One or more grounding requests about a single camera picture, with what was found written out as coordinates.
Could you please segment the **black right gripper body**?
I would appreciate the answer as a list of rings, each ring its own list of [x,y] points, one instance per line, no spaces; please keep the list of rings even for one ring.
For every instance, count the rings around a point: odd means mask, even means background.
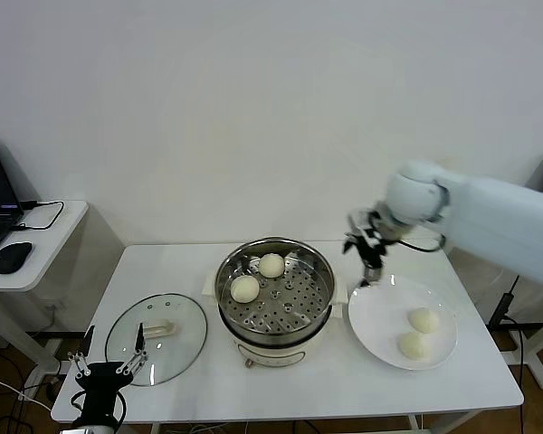
[[[387,254],[390,241],[374,228],[356,228],[355,235],[360,258],[371,269],[383,268],[383,257]]]

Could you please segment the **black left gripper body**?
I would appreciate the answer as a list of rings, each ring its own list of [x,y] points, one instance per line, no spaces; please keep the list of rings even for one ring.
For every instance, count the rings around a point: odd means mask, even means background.
[[[75,375],[82,391],[74,398],[84,396],[81,415],[75,423],[122,423],[127,404],[120,390],[131,384],[133,373],[122,368],[121,362],[90,363],[88,370]]]

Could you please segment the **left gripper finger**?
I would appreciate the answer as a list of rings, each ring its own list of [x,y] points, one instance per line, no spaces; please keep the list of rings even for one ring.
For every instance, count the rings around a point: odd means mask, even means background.
[[[91,325],[84,337],[81,339],[78,349],[73,352],[68,352],[68,360],[76,368],[76,379],[80,379],[91,374],[91,370],[87,363],[87,358],[91,348],[91,341],[94,334],[94,326]]]
[[[138,374],[148,359],[145,345],[144,326],[140,323],[138,326],[134,354],[117,369],[117,374],[126,376],[136,376]]]

